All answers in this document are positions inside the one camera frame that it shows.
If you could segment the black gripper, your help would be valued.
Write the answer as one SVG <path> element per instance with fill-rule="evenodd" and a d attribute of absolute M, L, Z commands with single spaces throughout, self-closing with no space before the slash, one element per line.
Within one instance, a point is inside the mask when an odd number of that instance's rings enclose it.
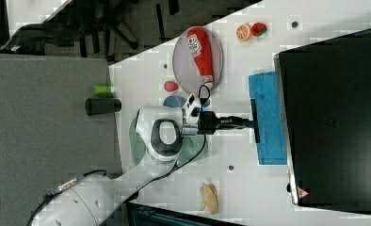
<path fill-rule="evenodd" d="M 213 111 L 203 111 L 199 116 L 198 134 L 199 135 L 213 135 L 216 130 L 240 130 L 253 128 L 253 121 L 243 119 L 236 116 L 220 117 L 216 116 Z"/>

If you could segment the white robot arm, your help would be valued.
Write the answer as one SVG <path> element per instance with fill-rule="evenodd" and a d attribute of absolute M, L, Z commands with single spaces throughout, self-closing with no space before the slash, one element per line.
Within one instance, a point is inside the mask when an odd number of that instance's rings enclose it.
<path fill-rule="evenodd" d="M 177 162 L 185 137 L 255 126 L 255 121 L 218 117 L 198 105 L 142 107 L 134 125 L 144 148 L 141 159 L 114 179 L 90 172 L 59 186 L 45 196 L 26 226 L 101 226 L 140 189 L 180 168 Z"/>

